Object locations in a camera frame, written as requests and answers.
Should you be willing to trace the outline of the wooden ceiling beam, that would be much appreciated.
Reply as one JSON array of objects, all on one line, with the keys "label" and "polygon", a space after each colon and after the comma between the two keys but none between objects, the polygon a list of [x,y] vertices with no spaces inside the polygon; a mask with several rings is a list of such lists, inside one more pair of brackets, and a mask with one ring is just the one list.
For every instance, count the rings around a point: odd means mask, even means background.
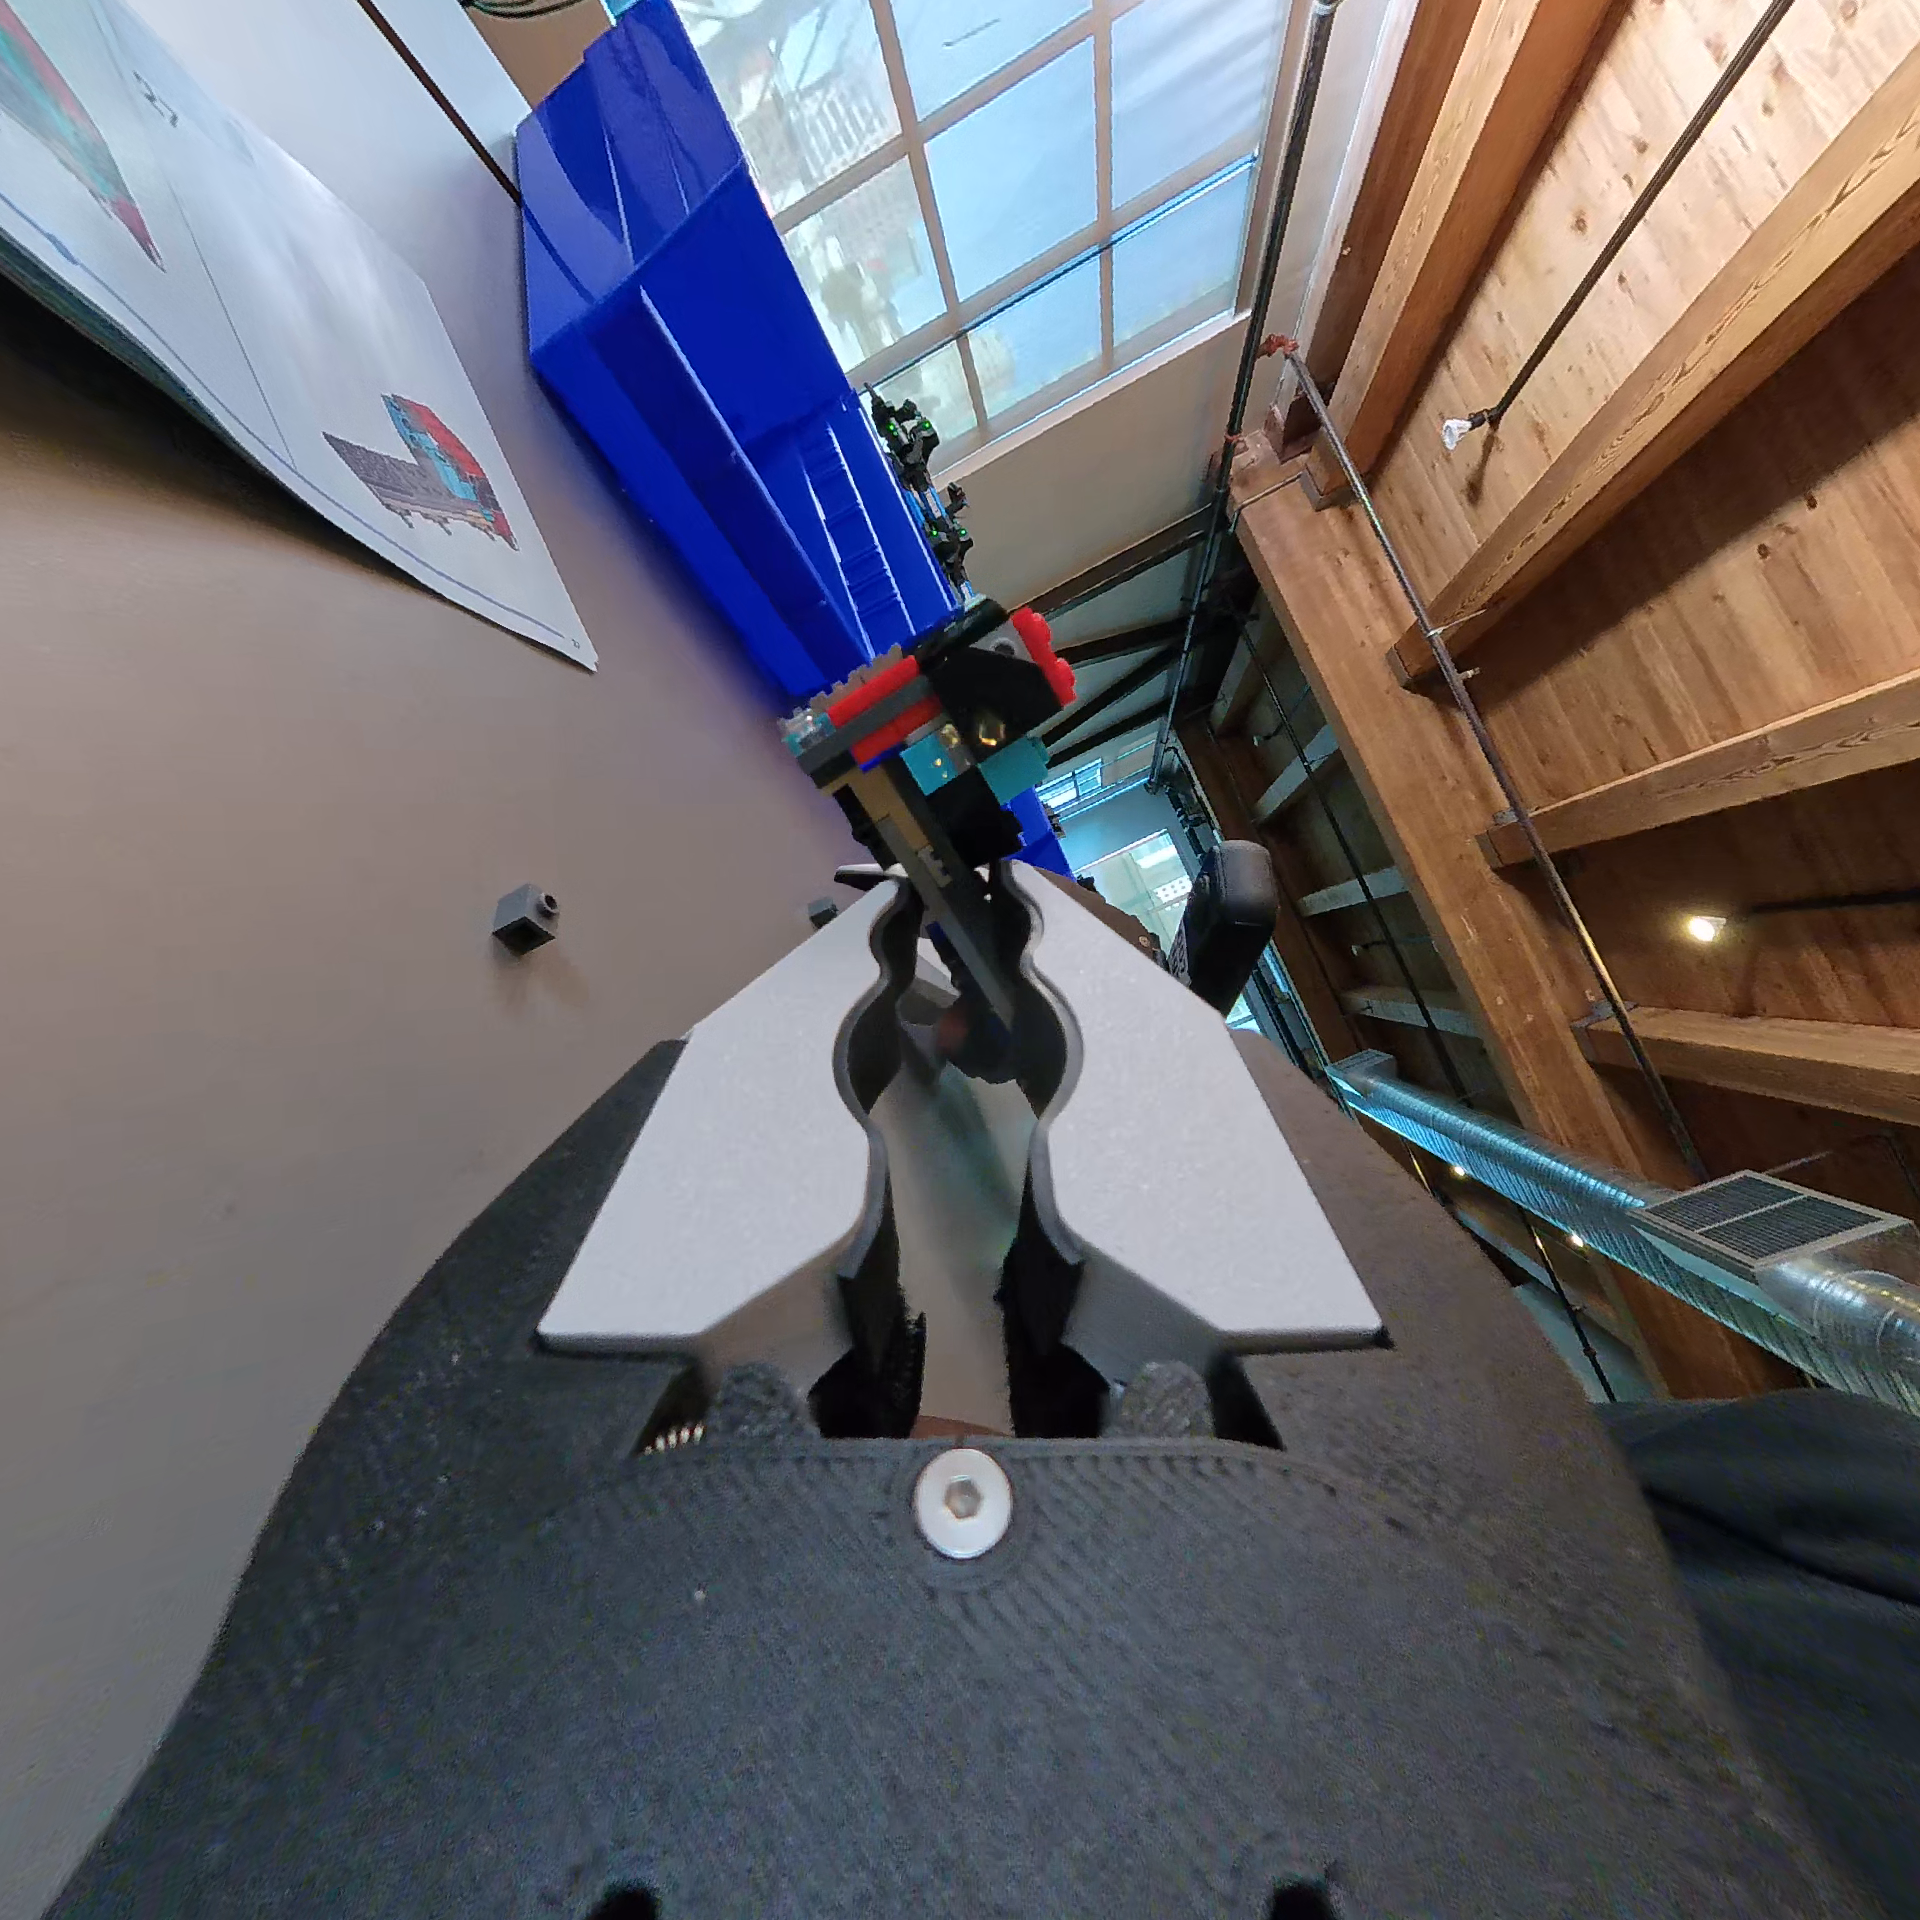
[{"label": "wooden ceiling beam", "polygon": [[1666,1082],[1919,1124],[1912,1027],[1732,1018],[1642,1006],[1627,1021]]},{"label": "wooden ceiling beam", "polygon": [[1916,246],[1919,52],[1476,543],[1435,621],[1500,616]]},{"label": "wooden ceiling beam", "polygon": [[1780,800],[1919,759],[1919,672],[1537,806],[1549,854]]},{"label": "wooden ceiling beam", "polygon": [[1463,44],[1354,347],[1305,492],[1348,496],[1333,440],[1369,472],[1420,396],[1485,248],[1579,76],[1607,3],[1483,3]]}]

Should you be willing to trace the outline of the large blue storage bin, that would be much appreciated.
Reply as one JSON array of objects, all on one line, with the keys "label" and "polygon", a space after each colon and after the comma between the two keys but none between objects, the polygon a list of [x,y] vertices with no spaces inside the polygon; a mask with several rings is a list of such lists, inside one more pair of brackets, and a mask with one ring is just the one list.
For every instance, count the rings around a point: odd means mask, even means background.
[{"label": "large blue storage bin", "polygon": [[851,399],[674,5],[632,5],[516,133],[533,367],[761,675],[865,634],[802,437]]}]

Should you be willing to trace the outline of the person's dark clothing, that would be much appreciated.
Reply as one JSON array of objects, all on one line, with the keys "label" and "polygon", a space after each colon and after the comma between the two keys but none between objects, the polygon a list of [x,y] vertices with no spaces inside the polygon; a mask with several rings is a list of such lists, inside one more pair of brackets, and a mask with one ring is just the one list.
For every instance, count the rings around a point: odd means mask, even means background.
[{"label": "person's dark clothing", "polygon": [[1919,1422],[1832,1390],[1599,1405],[1772,1773],[1919,1916]]}]

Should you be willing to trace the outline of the small blue storage bin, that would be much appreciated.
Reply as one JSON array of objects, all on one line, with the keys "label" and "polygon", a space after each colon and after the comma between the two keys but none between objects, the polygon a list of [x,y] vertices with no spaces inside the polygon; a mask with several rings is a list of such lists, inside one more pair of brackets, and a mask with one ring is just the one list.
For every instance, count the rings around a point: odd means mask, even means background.
[{"label": "small blue storage bin", "polygon": [[821,683],[905,646],[957,610],[915,502],[853,390],[805,416],[789,435],[771,492],[827,604],[805,637]]}]

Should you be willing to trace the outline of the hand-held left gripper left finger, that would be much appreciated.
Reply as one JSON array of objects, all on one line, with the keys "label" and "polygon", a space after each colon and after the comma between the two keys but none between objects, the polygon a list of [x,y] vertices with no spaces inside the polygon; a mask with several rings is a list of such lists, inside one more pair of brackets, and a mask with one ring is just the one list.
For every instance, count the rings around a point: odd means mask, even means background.
[{"label": "hand-held left gripper left finger", "polygon": [[764,1359],[812,1387],[905,1333],[889,1154],[922,901],[882,879],[697,1021],[539,1336],[564,1352]]}]

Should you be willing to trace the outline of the duct vent grille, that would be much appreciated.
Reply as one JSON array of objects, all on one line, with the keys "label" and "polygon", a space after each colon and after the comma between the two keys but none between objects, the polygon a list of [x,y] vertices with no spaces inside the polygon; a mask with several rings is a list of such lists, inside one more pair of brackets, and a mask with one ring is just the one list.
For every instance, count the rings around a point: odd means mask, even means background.
[{"label": "duct vent grille", "polygon": [[1808,1253],[1828,1255],[1859,1242],[1916,1242],[1916,1227],[1904,1216],[1755,1170],[1647,1204],[1634,1212],[1632,1224],[1671,1247],[1743,1268]]}]

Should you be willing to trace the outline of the building instruction booklet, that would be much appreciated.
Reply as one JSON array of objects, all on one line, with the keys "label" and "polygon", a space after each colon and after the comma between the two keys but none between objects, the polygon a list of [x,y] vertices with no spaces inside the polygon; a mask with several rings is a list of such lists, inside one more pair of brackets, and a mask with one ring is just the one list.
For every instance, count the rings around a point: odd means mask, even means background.
[{"label": "building instruction booklet", "polygon": [[3,266],[370,556],[596,667],[426,283],[129,5],[3,5]]}]

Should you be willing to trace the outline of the rusty ceiling rod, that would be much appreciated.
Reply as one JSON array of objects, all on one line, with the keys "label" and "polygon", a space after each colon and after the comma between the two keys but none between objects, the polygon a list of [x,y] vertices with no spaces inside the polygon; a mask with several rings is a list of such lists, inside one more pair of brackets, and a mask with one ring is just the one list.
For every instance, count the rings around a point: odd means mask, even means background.
[{"label": "rusty ceiling rod", "polygon": [[1537,867],[1539,876],[1543,877],[1546,890],[1553,899],[1553,904],[1555,904],[1559,919],[1565,924],[1565,927],[1569,927],[1569,932],[1571,932],[1571,936],[1572,936],[1572,941],[1579,950],[1579,958],[1583,958],[1586,972],[1593,979],[1593,984],[1596,984],[1596,989],[1601,995],[1601,1000],[1602,1000],[1602,1013],[1607,1013],[1613,1019],[1616,1030],[1619,1030],[1619,1036],[1625,1045],[1627,1059],[1634,1064],[1634,1070],[1639,1072],[1639,1078],[1642,1078],[1647,1093],[1651,1095],[1660,1117],[1665,1120],[1665,1127],[1666,1127],[1669,1136],[1674,1139],[1688,1170],[1700,1183],[1706,1183],[1709,1180],[1709,1170],[1707,1170],[1707,1163],[1696,1147],[1695,1134],[1691,1134],[1684,1115],[1675,1106],[1674,1095],[1669,1093],[1669,1086],[1666,1086],[1660,1068],[1651,1061],[1651,1056],[1648,1056],[1648,1052],[1642,1042],[1642,1034],[1632,1021],[1625,997],[1621,995],[1621,989],[1616,984],[1616,975],[1607,966],[1607,963],[1601,952],[1601,947],[1593,936],[1593,931],[1589,927],[1585,914],[1579,911],[1578,902],[1572,901],[1569,883],[1565,883],[1563,874],[1559,871],[1559,867],[1555,861],[1555,854],[1547,851],[1547,846],[1543,842],[1543,834],[1539,832],[1539,824],[1533,822],[1533,815],[1531,815],[1530,806],[1523,800],[1520,786],[1519,786],[1515,776],[1511,775],[1511,771],[1506,766],[1506,759],[1503,756],[1503,751],[1495,742],[1495,735],[1489,728],[1489,725],[1481,715],[1481,709],[1476,707],[1476,700],[1469,692],[1469,685],[1463,676],[1463,669],[1459,667],[1459,662],[1455,660],[1455,656],[1449,651],[1449,643],[1445,637],[1443,627],[1435,621],[1434,613],[1428,610],[1426,598],[1425,598],[1423,589],[1417,588],[1417,583],[1412,580],[1412,573],[1411,573],[1408,564],[1403,563],[1403,556],[1402,556],[1399,547],[1394,543],[1392,534],[1388,533],[1385,519],[1381,517],[1381,509],[1375,501],[1375,494],[1371,494],[1369,484],[1364,483],[1364,477],[1360,476],[1360,469],[1355,467],[1355,459],[1354,459],[1347,440],[1340,437],[1340,432],[1333,422],[1328,403],[1321,396],[1321,390],[1317,389],[1317,381],[1312,379],[1312,373],[1305,366],[1304,349],[1298,347],[1298,342],[1293,338],[1289,338],[1284,333],[1268,333],[1268,336],[1263,336],[1263,342],[1255,349],[1255,356],[1258,358],[1279,356],[1284,364],[1284,367],[1296,375],[1296,381],[1300,384],[1304,396],[1307,398],[1307,403],[1312,407],[1312,418],[1317,421],[1320,432],[1324,435],[1324,438],[1333,448],[1340,476],[1347,483],[1347,488],[1354,494],[1354,501],[1357,502],[1368,526],[1371,528],[1371,533],[1375,533],[1375,536],[1377,536],[1377,542],[1383,551],[1383,557],[1385,557],[1388,567],[1394,573],[1397,584],[1402,588],[1403,598],[1408,600],[1412,624],[1425,640],[1432,666],[1435,667],[1441,680],[1445,683],[1447,695],[1452,696],[1452,701],[1455,701],[1457,711],[1460,712],[1463,722],[1467,725],[1467,732],[1473,733],[1473,742],[1476,744],[1481,759],[1485,760],[1490,775],[1495,776],[1506,808],[1515,815],[1515,824],[1520,828],[1524,853],[1531,859],[1531,864]]}]

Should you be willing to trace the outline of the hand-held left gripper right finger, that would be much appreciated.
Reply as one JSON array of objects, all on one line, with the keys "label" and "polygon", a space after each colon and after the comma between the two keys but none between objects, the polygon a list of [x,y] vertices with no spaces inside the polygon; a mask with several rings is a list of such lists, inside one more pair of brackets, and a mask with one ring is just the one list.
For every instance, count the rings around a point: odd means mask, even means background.
[{"label": "hand-held left gripper right finger", "polygon": [[1065,1292],[1035,1339],[1111,1383],[1178,1359],[1338,1352],[1385,1330],[1226,1018],[1025,861],[1019,979],[1044,1059],[1027,1183]]}]

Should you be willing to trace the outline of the silver ventilation duct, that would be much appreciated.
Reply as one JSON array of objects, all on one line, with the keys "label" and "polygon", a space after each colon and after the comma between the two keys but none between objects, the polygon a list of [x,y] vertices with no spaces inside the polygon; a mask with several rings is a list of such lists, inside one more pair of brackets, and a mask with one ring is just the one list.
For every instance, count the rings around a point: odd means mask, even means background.
[{"label": "silver ventilation duct", "polygon": [[1583,1159],[1513,1123],[1402,1082],[1388,1053],[1328,1070],[1348,1106],[1463,1167],[1524,1212],[1585,1238],[1802,1374],[1904,1412],[1919,1411],[1919,1242],[1869,1238],[1760,1268],[1720,1263],[1643,1237],[1632,1216],[1675,1192]]}]

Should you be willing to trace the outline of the large paned window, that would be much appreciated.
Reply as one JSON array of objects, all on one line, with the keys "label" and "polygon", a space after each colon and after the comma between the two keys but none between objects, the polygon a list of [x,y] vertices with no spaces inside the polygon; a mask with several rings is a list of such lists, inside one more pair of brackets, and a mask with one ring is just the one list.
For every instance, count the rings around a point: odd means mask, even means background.
[{"label": "large paned window", "polygon": [[841,367],[947,459],[1233,312],[1289,16],[680,5]]}]

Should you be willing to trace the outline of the toy brick model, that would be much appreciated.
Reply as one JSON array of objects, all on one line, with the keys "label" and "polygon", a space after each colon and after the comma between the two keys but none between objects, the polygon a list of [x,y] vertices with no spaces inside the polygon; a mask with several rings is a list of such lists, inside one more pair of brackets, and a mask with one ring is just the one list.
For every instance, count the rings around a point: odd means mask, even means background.
[{"label": "toy brick model", "polygon": [[1023,974],[1035,919],[1013,864],[1071,874],[1041,803],[1041,733],[1072,696],[1044,616],[977,596],[779,722],[856,842],[920,896],[957,995],[937,1024],[945,1056],[1035,1104],[1065,1042]]}]

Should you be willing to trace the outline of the hanging spot lamp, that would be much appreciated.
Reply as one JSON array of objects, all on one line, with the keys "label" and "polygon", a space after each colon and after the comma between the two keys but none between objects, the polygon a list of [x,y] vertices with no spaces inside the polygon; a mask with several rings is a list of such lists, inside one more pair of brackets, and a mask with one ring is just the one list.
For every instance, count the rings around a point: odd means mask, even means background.
[{"label": "hanging spot lamp", "polygon": [[1455,453],[1469,435],[1476,435],[1481,429],[1495,435],[1500,429],[1504,416],[1511,411],[1515,399],[1524,394],[1527,384],[1543,367],[1549,351],[1565,336],[1579,309],[1607,278],[1607,272],[1613,267],[1625,243],[1636,232],[1636,228],[1642,228],[1653,205],[1666,190],[1669,180],[1691,156],[1695,147],[1707,133],[1712,119],[1729,103],[1751,63],[1768,51],[1769,39],[1784,24],[1793,6],[1794,3],[1764,3],[1764,8],[1757,14],[1754,27],[1746,31],[1746,36],[1743,36],[1740,45],[1720,66],[1717,80],[1709,86],[1707,96],[1700,101],[1699,107],[1691,110],[1691,116],[1677,133],[1675,141],[1669,147],[1669,152],[1663,156],[1663,160],[1656,165],[1619,226],[1601,245],[1601,251],[1591,261],[1589,269],[1585,269],[1569,299],[1561,301],[1559,310],[1553,315],[1553,322],[1546,327],[1539,342],[1527,351],[1527,358],[1523,358],[1520,367],[1508,378],[1503,394],[1489,405],[1473,410],[1465,416],[1452,416],[1443,421],[1441,435],[1447,453]]}]

